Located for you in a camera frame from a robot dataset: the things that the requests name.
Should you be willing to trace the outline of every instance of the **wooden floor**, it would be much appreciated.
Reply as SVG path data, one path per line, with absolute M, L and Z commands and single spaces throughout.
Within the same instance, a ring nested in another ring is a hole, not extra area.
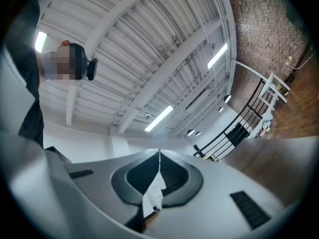
M 319 136 L 245 139 L 224 162 L 275 194 L 285 206 L 300 199 L 317 162 Z

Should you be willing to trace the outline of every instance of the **electrical cable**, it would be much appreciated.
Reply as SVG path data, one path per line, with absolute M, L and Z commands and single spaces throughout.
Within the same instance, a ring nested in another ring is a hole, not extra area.
M 290 68 L 292 68 L 292 69 L 301 69 L 315 54 L 317 53 L 317 51 L 315 51 L 302 65 L 301 65 L 301 67 L 297 67 L 297 68 L 295 68 L 295 67 L 292 67 L 292 66 L 290 66 L 290 65 L 287 65 L 287 66 L 289 66 Z

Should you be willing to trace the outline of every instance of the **ceiling light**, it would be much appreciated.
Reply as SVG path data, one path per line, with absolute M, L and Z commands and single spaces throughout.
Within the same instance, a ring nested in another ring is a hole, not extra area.
M 192 135 L 194 132 L 195 132 L 195 130 L 189 130 L 189 131 L 187 131 L 187 136 Z
M 173 110 L 172 106 L 167 107 L 147 128 L 145 128 L 145 131 L 150 132 L 172 110 Z
M 231 95 L 226 95 L 226 96 L 224 97 L 225 103 L 228 103 L 230 99 L 231 99 Z
M 213 59 L 207 64 L 208 69 L 210 69 L 216 61 L 221 57 L 221 55 L 224 54 L 224 52 L 227 50 L 227 44 L 225 44 L 220 51 L 217 52 L 217 54 L 213 57 Z
M 37 52 L 42 52 L 42 49 L 43 49 L 43 46 L 44 46 L 44 43 L 45 43 L 45 40 L 47 37 L 48 37 L 48 35 L 46 33 L 39 32 L 39 34 L 36 38 L 36 41 L 35 41 L 35 50 Z

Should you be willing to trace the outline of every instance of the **black railing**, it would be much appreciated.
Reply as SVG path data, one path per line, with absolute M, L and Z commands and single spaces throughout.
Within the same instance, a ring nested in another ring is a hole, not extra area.
M 261 99 L 258 98 L 264 84 L 265 82 L 261 79 L 241 112 L 218 136 L 216 136 L 202 149 L 194 153 L 193 156 L 199 156 L 200 158 L 206 158 L 218 162 L 230 153 L 244 138 L 247 138 L 250 135 L 258 123 L 262 120 L 262 114 L 268 107 Z M 270 103 L 273 95 L 271 95 L 269 91 L 271 90 L 268 90 L 263 95 L 263 98 Z

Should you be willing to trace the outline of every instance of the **ceiling beam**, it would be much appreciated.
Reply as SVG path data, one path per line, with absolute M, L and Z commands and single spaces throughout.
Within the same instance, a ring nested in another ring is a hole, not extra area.
M 120 17 L 122 17 L 128 10 L 130 10 L 140 1 L 141 0 L 122 0 L 103 17 L 103 19 L 98 23 L 96 28 L 90 34 L 86 44 L 84 45 L 86 55 L 89 59 L 91 59 L 103 36 L 105 36 L 107 32 L 110 31 L 110 29 L 120 19 Z
M 68 97 L 66 100 L 66 124 L 72 125 L 74 116 L 76 98 L 78 96 L 78 88 L 75 85 L 70 85 Z
M 212 34 L 221 22 L 218 18 L 207 22 L 205 29 L 208 35 Z M 142 108 L 167 80 L 167 78 L 180 66 L 180 64 L 206 39 L 204 29 L 201 27 L 191 35 L 174 53 L 161 65 L 151 79 L 145 84 L 140 93 L 131 104 L 133 108 Z M 133 121 L 137 111 L 127 110 L 120 120 L 119 133 L 123 133 Z
M 212 68 L 208 71 L 208 73 L 205 75 L 205 77 L 196 85 L 196 87 L 181 101 L 173 111 L 171 111 L 161 122 L 160 126 L 157 126 L 155 130 L 153 130 L 154 135 L 158 135 L 167 124 L 171 123 L 172 120 L 180 113 L 182 112 L 199 94 L 200 92 L 206 88 L 206 86 L 211 83 L 211 81 L 214 79 L 214 76 L 218 75 L 219 73 L 224 74 L 224 78 L 228 76 L 227 72 L 221 72 L 222 69 L 225 68 L 225 63 L 223 63 L 216 72 L 214 71 L 216 68 Z
M 225 78 L 221 84 L 217 87 L 217 93 L 216 91 L 213 91 L 212 94 L 210 94 L 209 97 L 207 97 L 185 120 L 182 121 L 182 123 L 172 130 L 171 134 L 177 134 L 183 127 L 187 126 L 188 123 L 190 123 L 206 106 L 209 106 L 212 100 L 222 91 L 224 91 L 227 83 L 229 80 Z

